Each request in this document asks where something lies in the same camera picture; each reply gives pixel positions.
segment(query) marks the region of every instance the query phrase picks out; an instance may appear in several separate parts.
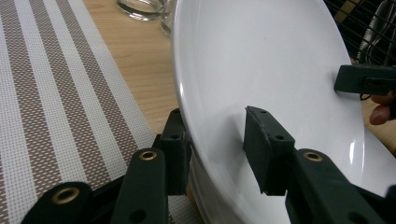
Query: screw hole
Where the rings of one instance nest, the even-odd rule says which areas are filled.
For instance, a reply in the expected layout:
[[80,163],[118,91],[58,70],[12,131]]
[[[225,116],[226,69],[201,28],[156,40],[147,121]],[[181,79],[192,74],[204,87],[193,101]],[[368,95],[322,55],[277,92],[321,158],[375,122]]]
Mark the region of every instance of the screw hole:
[[78,188],[60,189],[52,196],[52,202],[56,204],[70,203],[79,195]]
[[129,215],[131,223],[140,223],[146,218],[146,212],[143,210],[137,210]]
[[307,159],[309,159],[311,161],[323,161],[323,158],[315,152],[305,152],[304,157],[306,157]]
[[362,216],[361,214],[356,213],[356,212],[349,213],[348,218],[353,223],[357,223],[357,224],[368,224],[369,223],[364,216]]
[[139,155],[140,160],[142,161],[151,161],[157,157],[157,153],[154,151],[145,151]]

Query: black mechanical part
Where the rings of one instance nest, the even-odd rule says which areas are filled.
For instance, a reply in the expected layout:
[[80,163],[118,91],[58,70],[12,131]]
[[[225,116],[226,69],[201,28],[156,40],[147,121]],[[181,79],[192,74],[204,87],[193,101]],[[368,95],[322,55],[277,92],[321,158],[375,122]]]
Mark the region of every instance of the black mechanical part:
[[268,112],[247,107],[243,149],[260,191],[267,195],[285,195],[286,161],[293,155],[294,139]]
[[385,223],[325,154],[300,149],[286,206],[291,223]]
[[179,109],[173,110],[166,121],[160,149],[166,158],[168,195],[187,194],[191,140],[185,130]]
[[334,83],[336,91],[389,95],[396,92],[396,69],[376,65],[341,65]]
[[48,190],[24,217],[22,224],[84,224],[91,213],[92,191],[81,182],[68,182]]
[[93,192],[91,224],[110,223],[123,178],[121,176]]
[[123,179],[113,224],[165,224],[168,217],[165,156],[158,148],[137,151]]
[[396,213],[394,212],[394,208],[396,207],[396,185],[388,188],[385,198],[366,189],[357,186],[355,188],[387,223],[396,223]]

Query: glass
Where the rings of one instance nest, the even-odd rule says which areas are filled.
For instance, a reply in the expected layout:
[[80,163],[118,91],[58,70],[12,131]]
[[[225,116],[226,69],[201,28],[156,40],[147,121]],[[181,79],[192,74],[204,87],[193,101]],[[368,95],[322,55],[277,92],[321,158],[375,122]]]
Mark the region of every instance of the glass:
[[177,0],[163,0],[163,14],[161,16],[161,28],[166,35],[171,34],[175,17]]
[[163,0],[117,0],[117,6],[136,20],[153,21],[162,14]]

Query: striped placemat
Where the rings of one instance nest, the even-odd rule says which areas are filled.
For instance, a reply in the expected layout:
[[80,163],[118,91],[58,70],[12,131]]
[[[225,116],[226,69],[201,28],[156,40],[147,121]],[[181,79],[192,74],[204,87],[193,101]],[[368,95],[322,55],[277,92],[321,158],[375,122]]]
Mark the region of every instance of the striped placemat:
[[[124,175],[150,131],[81,0],[0,0],[0,223],[48,189]],[[197,223],[186,197],[170,221]]]

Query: brass insert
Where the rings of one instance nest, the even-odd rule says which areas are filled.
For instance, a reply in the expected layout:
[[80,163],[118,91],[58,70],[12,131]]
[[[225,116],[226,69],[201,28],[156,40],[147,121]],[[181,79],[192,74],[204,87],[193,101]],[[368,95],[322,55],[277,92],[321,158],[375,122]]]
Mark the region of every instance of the brass insert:
[[157,157],[157,152],[154,151],[145,151],[139,155],[140,160],[142,161],[151,161]]
[[79,195],[79,189],[75,187],[69,187],[65,189],[60,189],[52,196],[52,202],[56,204],[70,203],[75,200]]
[[323,161],[323,158],[315,152],[305,152],[304,157],[306,157],[307,159],[309,159],[311,161]]

